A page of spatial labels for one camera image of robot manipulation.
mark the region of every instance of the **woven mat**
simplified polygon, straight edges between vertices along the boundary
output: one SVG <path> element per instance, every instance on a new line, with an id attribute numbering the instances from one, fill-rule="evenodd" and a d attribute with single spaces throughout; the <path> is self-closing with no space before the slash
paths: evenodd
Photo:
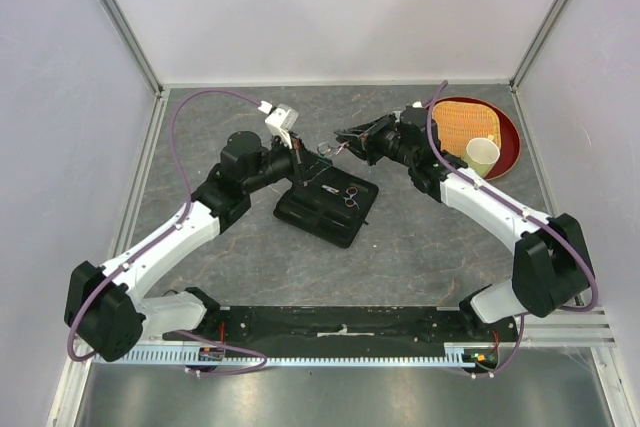
<path id="1" fill-rule="evenodd" d="M 500 119 L 486 105 L 471 102 L 443 100 L 433 112 L 438 124 L 438 137 L 442 148 L 462 157 L 469 141 L 475 137 L 493 135 L 495 144 L 502 148 Z"/>

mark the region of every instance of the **table surface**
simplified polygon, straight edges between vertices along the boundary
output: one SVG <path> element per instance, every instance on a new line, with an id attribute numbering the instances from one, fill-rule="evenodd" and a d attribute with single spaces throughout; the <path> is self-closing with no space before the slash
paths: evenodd
<path id="1" fill-rule="evenodd" d="M 435 86 L 265 87 L 240 89 L 299 111 L 295 131 L 308 148 L 333 140 L 334 129 L 371 121 L 407 103 L 426 99 Z M 172 90 L 134 232 L 141 240 L 174 214 L 184 189 L 171 157 L 168 123 L 193 90 Z M 452 85 L 447 96 L 490 102 L 522 133 L 509 87 Z M 195 188 L 218 162 L 227 138 L 253 130 L 267 144 L 264 114 L 220 94 L 188 104 L 176 124 L 178 152 Z M 252 195 L 244 217 L 162 278 L 150 295 L 197 286 L 223 304 L 439 305 L 456 306 L 475 290 L 508 278 L 512 257 L 491 234 L 465 215 L 418 192 L 406 168 L 387 159 L 369 167 L 348 152 L 334 164 L 380 187 L 349 249 L 340 249 L 277 220 L 272 212 L 290 183 Z M 516 166 L 492 182 L 517 200 L 544 210 L 525 142 Z"/>
<path id="2" fill-rule="evenodd" d="M 433 86 L 242 89 L 300 112 L 307 146 L 331 140 L 341 126 L 372 120 L 428 98 Z M 173 90 L 146 184 L 134 240 L 177 211 L 183 190 L 166 127 Z M 486 100 L 520 129 L 503 85 L 451 86 L 448 95 Z M 221 95 L 200 97 L 177 123 L 178 151 L 193 187 L 218 161 L 237 130 L 263 141 L 264 116 Z M 507 278 L 512 259 L 498 240 L 464 215 L 420 194 L 406 169 L 389 161 L 368 167 L 348 153 L 335 164 L 380 187 L 349 249 L 284 224 L 272 215 L 283 181 L 252 196 L 252 208 L 222 237 L 187 257 L 151 295 L 198 286 L 224 304 L 454 306 L 476 289 Z M 515 168 L 493 182 L 531 207 L 543 199 L 523 143 Z M 493 380 L 471 381 L 424 368 L 278 368 L 250 375 L 196 379 L 179 367 L 94 364 L 78 427 L 128 426 L 609 426 L 611 419 L 589 350 L 522 350 Z"/>

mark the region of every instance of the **wire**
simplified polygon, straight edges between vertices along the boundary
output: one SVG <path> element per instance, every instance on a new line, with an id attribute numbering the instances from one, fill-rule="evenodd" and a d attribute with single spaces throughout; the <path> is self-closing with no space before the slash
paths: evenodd
<path id="1" fill-rule="evenodd" d="M 267 365 L 267 362 L 269 361 L 269 358 L 262 352 L 257 352 L 255 350 L 245 349 L 242 347 L 234 347 L 228 344 L 221 344 L 220 342 L 205 339 L 204 337 L 200 337 L 199 335 L 192 334 L 191 332 L 188 332 L 186 330 L 176 330 L 176 333 L 184 335 L 185 337 L 188 337 L 197 342 L 202 342 L 203 344 L 208 344 L 212 347 L 222 349 L 224 351 L 231 350 L 232 352 L 251 355 L 251 356 L 259 357 L 262 359 L 262 361 L 260 361 L 259 364 L 251 365 L 249 367 L 243 367 L 242 369 L 234 369 L 234 370 L 222 370 L 222 371 L 215 370 L 215 371 L 205 372 L 198 369 L 194 369 L 193 367 L 185 367 L 185 372 L 196 375 L 197 377 L 221 377 L 223 375 L 247 374 L 249 372 L 255 372 L 256 370 L 262 369 Z"/>
<path id="2" fill-rule="evenodd" d="M 491 349 L 491 352 L 489 352 L 489 355 L 493 354 L 494 352 L 497 352 L 498 347 L 500 347 L 500 334 L 498 334 L 497 330 L 493 331 L 493 340 L 494 340 L 493 349 Z"/>
<path id="3" fill-rule="evenodd" d="M 185 200 L 184 200 L 184 208 L 182 209 L 182 213 L 180 214 L 180 217 L 178 218 L 178 220 L 176 220 L 174 224 L 168 227 L 167 230 L 165 230 L 162 234 L 160 234 L 158 237 L 156 237 L 149 243 L 143 245 L 138 251 L 136 251 L 134 254 L 129 256 L 125 262 L 120 264 L 111 274 L 109 274 L 102 282 L 100 282 L 100 284 L 98 284 L 98 286 L 89 294 L 87 299 L 82 303 L 82 305 L 80 306 L 80 309 L 78 310 L 78 312 L 76 313 L 73 319 L 73 322 L 71 323 L 71 327 L 69 328 L 69 335 L 67 336 L 67 354 L 69 355 L 71 360 L 75 362 L 83 362 L 96 355 L 95 351 L 91 351 L 85 355 L 77 355 L 73 346 L 75 337 L 78 333 L 78 328 L 80 327 L 80 323 L 82 322 L 82 319 L 84 318 L 85 314 L 91 307 L 91 304 L 116 277 L 118 277 L 121 273 L 128 270 L 129 266 L 133 262 L 135 262 L 136 259 L 140 258 L 143 254 L 145 254 L 154 246 L 158 245 L 160 242 L 166 239 L 172 232 L 176 230 L 176 226 L 182 225 L 184 220 L 189 215 L 189 211 L 191 210 L 191 186 L 189 184 L 189 179 L 187 178 L 187 174 L 184 171 L 184 167 L 180 162 L 180 158 L 178 157 L 178 152 L 176 149 L 175 124 L 176 124 L 176 119 L 178 118 L 178 114 L 180 113 L 182 108 L 185 105 L 187 105 L 187 103 L 189 103 L 189 101 L 191 101 L 192 99 L 195 99 L 196 97 L 200 97 L 201 95 L 204 95 L 204 94 L 225 94 L 225 95 L 230 95 L 232 97 L 236 97 L 238 99 L 246 100 L 247 102 L 257 107 L 261 105 L 261 102 L 256 99 L 253 99 L 247 95 L 241 94 L 240 92 L 235 92 L 235 91 L 226 90 L 226 89 L 199 90 L 198 92 L 194 92 L 193 94 L 189 95 L 180 103 L 180 105 L 178 105 L 178 108 L 176 109 L 176 111 L 173 114 L 173 117 L 171 118 L 171 124 L 169 129 L 169 144 L 171 146 L 171 154 L 173 155 L 173 161 L 178 169 L 178 172 L 180 173 L 180 178 L 182 179 L 182 183 L 185 189 Z"/>
<path id="4" fill-rule="evenodd" d="M 475 186 L 475 183 L 474 183 L 474 181 L 473 181 L 473 179 L 471 177 L 466 175 L 464 172 L 461 172 L 460 170 L 456 169 L 449 162 L 446 161 L 446 159 L 438 151 L 438 149 L 436 147 L 436 144 L 435 144 L 435 142 L 433 140 L 433 132 L 431 131 L 431 118 L 432 118 L 432 115 L 433 115 L 433 109 L 435 107 L 436 101 L 440 97 L 440 94 L 447 87 L 447 85 L 448 85 L 448 82 L 446 80 L 443 81 L 440 84 L 440 86 L 438 87 L 438 89 L 436 90 L 436 93 L 434 94 L 434 96 L 431 98 L 431 101 L 429 102 L 429 104 L 426 106 L 426 109 L 427 109 L 427 123 L 426 123 L 426 129 L 425 130 L 427 132 L 427 139 L 429 141 L 429 146 L 431 147 L 431 150 L 433 151 L 433 154 L 436 156 L 436 158 L 438 159 L 438 161 L 442 165 L 444 165 L 448 170 L 453 172 L 455 175 L 460 177 L 462 180 L 464 180 L 467 183 Z M 541 220 L 538 220 L 537 218 L 535 218 L 533 216 L 527 215 L 527 213 L 522 208 L 518 207 L 517 205 L 514 205 L 512 202 L 510 202 L 509 200 L 505 199 L 502 195 L 500 195 L 499 193 L 495 192 L 491 188 L 487 187 L 487 184 L 483 183 L 479 188 L 485 194 L 487 194 L 489 197 L 491 197 L 493 200 L 499 202 L 500 204 L 502 204 L 505 207 L 507 207 L 509 210 L 511 210 L 514 213 L 516 213 L 517 215 L 521 216 L 523 219 L 531 222 L 535 226 L 537 226 L 540 229 L 544 230 L 556 242 L 558 242 L 569 253 L 569 255 L 571 255 L 571 257 L 573 257 L 573 260 L 575 260 L 576 264 L 580 267 L 580 269 L 582 270 L 582 273 L 587 278 L 587 282 L 589 283 L 589 286 L 591 287 L 591 301 L 586 306 L 573 307 L 573 306 L 565 305 L 565 306 L 562 306 L 560 308 L 562 310 L 567 310 L 567 311 L 571 311 L 571 312 L 588 312 L 590 310 L 593 310 L 596 307 L 597 303 L 598 303 L 598 285 L 596 284 L 596 279 L 595 279 L 593 273 L 591 272 L 591 269 L 589 268 L 587 263 L 584 261 L 582 256 L 576 251 L 576 249 L 574 249 L 573 246 L 569 242 L 567 242 L 558 232 L 556 232 L 551 227 L 549 227 L 549 225 L 545 224 L 544 222 L 542 222 Z"/>
<path id="5" fill-rule="evenodd" d="M 481 369 L 486 370 L 487 372 L 494 372 L 494 371 L 495 371 L 495 369 L 497 369 L 497 368 L 498 368 L 498 366 L 500 365 L 500 351 L 499 351 L 499 350 L 496 350 L 496 366 L 495 366 L 495 367 L 487 367 L 486 365 L 482 365 L 482 364 L 478 361 L 478 359 L 476 359 L 476 361 L 475 361 L 475 362 L 476 362 L 476 365 L 477 365 L 478 367 L 480 367 Z"/>
<path id="6" fill-rule="evenodd" d="M 349 142 L 342 142 L 338 145 L 331 145 L 329 142 L 320 142 L 316 147 L 316 152 L 323 157 L 335 157 L 340 152 L 342 152 L 347 146 Z"/>
<path id="7" fill-rule="evenodd" d="M 520 332 L 518 332 L 518 338 L 516 339 L 516 343 L 513 346 L 513 350 L 511 351 L 511 353 L 509 354 L 509 356 L 505 359 L 504 363 L 502 365 L 500 365 L 500 351 L 498 350 L 498 361 L 496 364 L 496 368 L 492 369 L 490 372 L 487 372 L 486 374 L 475 374 L 476 377 L 480 377 L 480 378 L 486 378 L 486 377 L 492 377 L 495 374 L 501 372 L 502 370 L 504 370 L 510 363 L 511 361 L 514 359 L 514 357 L 516 356 L 516 353 L 518 352 L 518 349 L 520 348 L 520 344 L 522 343 L 522 339 L 524 337 L 524 317 L 526 314 L 522 314 L 520 315 Z"/>

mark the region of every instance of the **scissors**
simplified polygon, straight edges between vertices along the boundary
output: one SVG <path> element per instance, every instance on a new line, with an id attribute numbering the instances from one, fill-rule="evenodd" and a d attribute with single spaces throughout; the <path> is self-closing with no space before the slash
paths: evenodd
<path id="1" fill-rule="evenodd" d="M 343 197 L 344 205 L 346 205 L 349 208 L 351 208 L 351 207 L 360 208 L 358 203 L 353 199 L 356 196 L 357 193 L 358 193 L 358 188 L 357 187 L 349 187 L 347 190 L 345 190 L 345 194 L 347 194 L 349 197 Z"/>

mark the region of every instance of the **white paper cup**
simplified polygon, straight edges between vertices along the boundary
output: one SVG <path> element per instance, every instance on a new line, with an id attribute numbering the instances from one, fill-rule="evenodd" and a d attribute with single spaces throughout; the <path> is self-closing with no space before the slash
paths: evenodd
<path id="1" fill-rule="evenodd" d="M 476 137 L 467 144 L 462 159 L 480 177 L 486 177 L 500 158 L 500 148 L 493 142 L 493 136 L 489 138 Z"/>

